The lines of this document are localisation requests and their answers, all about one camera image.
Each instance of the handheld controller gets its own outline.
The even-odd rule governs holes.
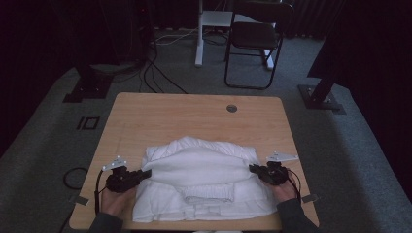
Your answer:
[[[129,172],[125,166],[112,169],[113,174],[106,180],[106,187],[114,192],[126,192],[128,189],[139,185],[140,182],[152,176],[152,170]]]
[[[279,185],[288,180],[288,169],[280,162],[269,161],[267,167],[259,165],[249,165],[249,171],[258,175],[266,183]]]

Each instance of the folded towel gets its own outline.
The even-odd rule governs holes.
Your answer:
[[[152,176],[137,189],[133,220],[224,220],[265,216],[276,211],[268,187],[249,164],[254,148],[185,137],[147,148],[142,170]]]

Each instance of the wooden table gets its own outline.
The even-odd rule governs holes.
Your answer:
[[[227,106],[233,105],[232,113]],[[121,93],[109,115],[80,196],[86,206],[76,204],[70,226],[88,229],[94,220],[96,178],[104,165],[117,155],[128,170],[138,170],[147,147],[169,144],[184,136],[208,141],[231,142],[254,147],[262,164],[274,151],[297,154],[282,101],[277,97]],[[309,188],[299,160],[283,162],[301,180],[302,196]],[[100,187],[111,172],[104,172]],[[274,230],[281,229],[277,214],[223,221],[131,221],[133,202],[124,211],[125,229],[152,230]],[[319,224],[313,203],[302,204],[305,214]]]

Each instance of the sleeve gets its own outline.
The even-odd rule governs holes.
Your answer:
[[[320,233],[319,228],[304,214],[300,202],[291,199],[277,206],[284,233]]]
[[[97,214],[88,233],[120,233],[123,221],[115,216],[104,213]]]

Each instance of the hand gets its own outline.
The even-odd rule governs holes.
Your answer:
[[[291,172],[288,172],[288,176],[293,184],[296,184]],[[266,183],[266,185],[272,189],[273,195],[279,202],[284,202],[296,198],[296,190],[291,184],[291,181],[287,180],[280,185],[271,185],[269,183]]]
[[[133,187],[125,193],[117,193],[105,188],[102,192],[101,212],[121,218],[121,213],[127,203],[136,197],[136,189]]]

